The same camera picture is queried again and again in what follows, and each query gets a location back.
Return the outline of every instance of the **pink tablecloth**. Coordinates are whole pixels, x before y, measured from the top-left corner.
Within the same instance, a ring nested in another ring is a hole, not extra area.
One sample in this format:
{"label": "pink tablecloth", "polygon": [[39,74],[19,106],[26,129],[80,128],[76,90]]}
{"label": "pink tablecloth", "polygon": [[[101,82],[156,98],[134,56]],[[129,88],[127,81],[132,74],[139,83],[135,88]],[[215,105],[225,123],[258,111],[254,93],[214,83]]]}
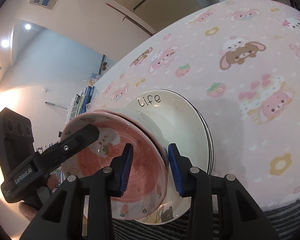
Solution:
{"label": "pink tablecloth", "polygon": [[173,90],[205,118],[213,175],[234,174],[264,209],[300,199],[300,12],[229,0],[160,31],[98,83],[90,109]]}

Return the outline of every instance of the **black device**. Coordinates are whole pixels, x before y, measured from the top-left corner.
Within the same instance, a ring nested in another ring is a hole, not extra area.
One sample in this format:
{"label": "black device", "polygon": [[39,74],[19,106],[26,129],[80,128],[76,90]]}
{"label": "black device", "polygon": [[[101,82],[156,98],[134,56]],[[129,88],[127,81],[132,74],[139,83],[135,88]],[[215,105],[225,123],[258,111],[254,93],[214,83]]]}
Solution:
{"label": "black device", "polygon": [[133,146],[94,175],[70,175],[30,222],[20,240],[83,240],[84,198],[89,197],[88,239],[115,240],[110,197],[121,197],[127,189]]}
{"label": "black device", "polygon": [[98,128],[88,124],[40,154],[34,151],[31,121],[4,108],[0,112],[0,166],[5,200],[24,200],[39,210],[52,194],[46,185],[50,172],[98,137]]}
{"label": "black device", "polygon": [[[123,193],[118,182],[131,148],[126,144],[122,155],[114,158],[110,167],[92,176],[80,179],[69,176],[43,205],[20,240],[85,239],[82,236],[85,195],[90,195],[87,239],[115,240],[110,197],[120,197]],[[234,175],[220,178],[193,167],[187,157],[180,156],[176,144],[169,146],[169,161],[176,190],[182,197],[191,197],[186,240],[213,239],[212,195],[218,196],[220,240],[280,239]]]}

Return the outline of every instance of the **white plate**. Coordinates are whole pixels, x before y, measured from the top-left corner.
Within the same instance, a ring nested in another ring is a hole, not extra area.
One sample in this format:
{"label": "white plate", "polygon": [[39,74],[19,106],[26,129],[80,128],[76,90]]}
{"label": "white plate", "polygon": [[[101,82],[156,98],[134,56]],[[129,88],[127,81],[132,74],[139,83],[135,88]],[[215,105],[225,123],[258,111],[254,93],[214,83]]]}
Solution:
{"label": "white plate", "polygon": [[[209,129],[200,113],[185,98],[169,90],[151,90],[134,98],[126,108],[149,116],[166,139],[164,147],[176,143],[180,154],[188,157],[192,165],[211,174],[213,147]],[[162,205],[137,221],[149,225],[171,222],[188,211],[190,201],[191,198],[179,196],[169,170],[167,195]]]}

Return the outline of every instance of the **ceiling light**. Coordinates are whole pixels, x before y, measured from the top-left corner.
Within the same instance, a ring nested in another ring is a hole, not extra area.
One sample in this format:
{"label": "ceiling light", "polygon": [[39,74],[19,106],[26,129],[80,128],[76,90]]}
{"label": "ceiling light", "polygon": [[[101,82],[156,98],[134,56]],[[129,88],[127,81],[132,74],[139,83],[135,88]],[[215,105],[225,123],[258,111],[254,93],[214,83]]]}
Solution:
{"label": "ceiling light", "polygon": [[3,40],[3,41],[1,41],[1,46],[2,47],[4,47],[4,48],[7,48],[7,47],[9,47],[9,41],[8,40]]}

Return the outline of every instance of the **striped rug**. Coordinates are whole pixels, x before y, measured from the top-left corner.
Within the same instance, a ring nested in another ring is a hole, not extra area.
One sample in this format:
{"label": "striped rug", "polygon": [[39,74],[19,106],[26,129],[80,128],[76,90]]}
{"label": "striped rug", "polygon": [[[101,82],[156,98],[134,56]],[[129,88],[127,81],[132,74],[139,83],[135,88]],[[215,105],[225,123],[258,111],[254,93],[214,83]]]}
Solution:
{"label": "striped rug", "polygon": [[[300,226],[300,200],[265,212],[281,240],[289,239]],[[113,220],[116,240],[183,240],[186,237],[189,211],[180,218],[160,226],[144,225],[133,220]],[[213,240],[218,240],[218,215],[213,217]]]}

